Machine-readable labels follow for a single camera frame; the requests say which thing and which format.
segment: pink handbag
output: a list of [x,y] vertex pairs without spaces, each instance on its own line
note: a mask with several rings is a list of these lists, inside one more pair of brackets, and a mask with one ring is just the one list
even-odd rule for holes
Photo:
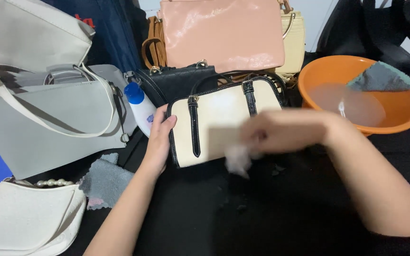
[[217,73],[284,64],[277,0],[162,0],[169,67],[206,59]]

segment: gray cleaning rag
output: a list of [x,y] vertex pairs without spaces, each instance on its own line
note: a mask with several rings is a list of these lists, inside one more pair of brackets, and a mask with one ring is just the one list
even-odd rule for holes
[[88,196],[88,210],[113,208],[134,174],[117,166],[118,153],[101,156],[91,164],[79,181],[79,189]]
[[355,91],[407,91],[410,90],[410,77],[389,64],[378,61],[346,86]]

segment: white shoulder strap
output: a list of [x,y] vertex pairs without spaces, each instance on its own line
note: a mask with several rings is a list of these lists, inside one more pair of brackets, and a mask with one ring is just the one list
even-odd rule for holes
[[104,86],[105,90],[107,91],[107,98],[109,101],[109,121],[107,126],[100,132],[98,133],[64,133],[60,132],[52,127],[50,127],[48,124],[46,124],[42,119],[37,117],[35,114],[31,113],[28,109],[26,109],[20,102],[18,102],[17,99],[10,93],[10,91],[6,88],[6,86],[3,84],[3,82],[0,80],[0,97],[7,102],[11,107],[13,107],[16,111],[18,111],[20,114],[24,115],[25,117],[31,119],[32,121],[42,125],[43,127],[49,129],[50,131],[54,131],[56,133],[60,133],[66,136],[70,137],[98,137],[104,134],[110,125],[112,124],[113,120],[113,115],[115,114],[115,102],[113,101],[113,93],[112,89],[110,88],[110,85],[107,83],[107,81],[93,72],[90,72],[85,65],[82,66],[83,70],[91,75],[96,81],[101,82],[102,86]]

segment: black tablecloth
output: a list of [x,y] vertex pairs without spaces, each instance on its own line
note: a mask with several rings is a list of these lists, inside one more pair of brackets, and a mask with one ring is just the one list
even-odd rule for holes
[[[373,136],[410,183],[410,130]],[[135,148],[127,170],[136,171],[146,142],[144,137]],[[101,154],[28,180],[78,181]],[[285,169],[273,172],[280,167]],[[134,254],[348,255],[366,250],[368,232],[325,154],[308,149],[268,156],[254,164],[250,176],[229,175],[223,160],[184,169],[169,163],[156,184]],[[85,211],[76,240],[62,255],[81,255],[109,212]]]

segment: blue bag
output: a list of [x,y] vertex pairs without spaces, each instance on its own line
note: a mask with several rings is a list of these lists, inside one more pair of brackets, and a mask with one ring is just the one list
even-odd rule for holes
[[130,20],[134,13],[128,13],[128,9],[136,9],[131,0],[42,1],[94,28],[96,34],[87,65],[111,64],[122,72],[141,67],[140,47],[134,40]]

